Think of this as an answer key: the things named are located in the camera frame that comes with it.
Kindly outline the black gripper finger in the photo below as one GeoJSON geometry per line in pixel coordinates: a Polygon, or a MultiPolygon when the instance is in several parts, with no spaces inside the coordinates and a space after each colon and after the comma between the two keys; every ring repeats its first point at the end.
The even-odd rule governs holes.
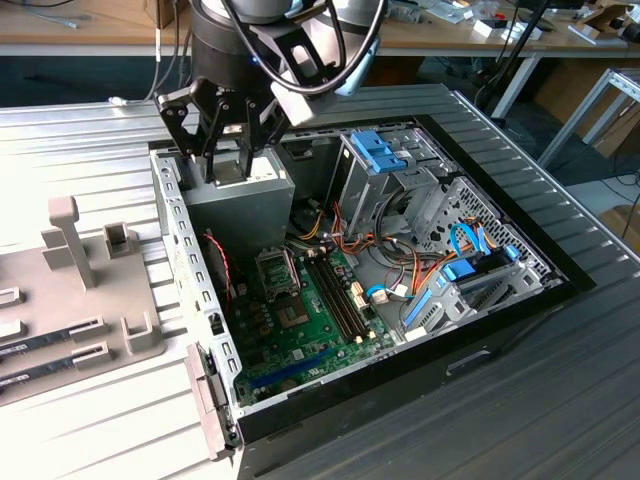
{"type": "Polygon", "coordinates": [[[221,181],[222,176],[215,171],[214,152],[224,127],[232,123],[235,93],[198,77],[187,87],[157,95],[155,103],[181,155],[201,160],[207,183],[221,181]],[[190,105],[199,112],[195,133],[183,126],[190,105]]]}
{"type": "Polygon", "coordinates": [[[277,144],[289,128],[289,119],[275,97],[247,97],[242,123],[239,166],[242,177],[251,173],[254,155],[265,146],[277,144]]]}

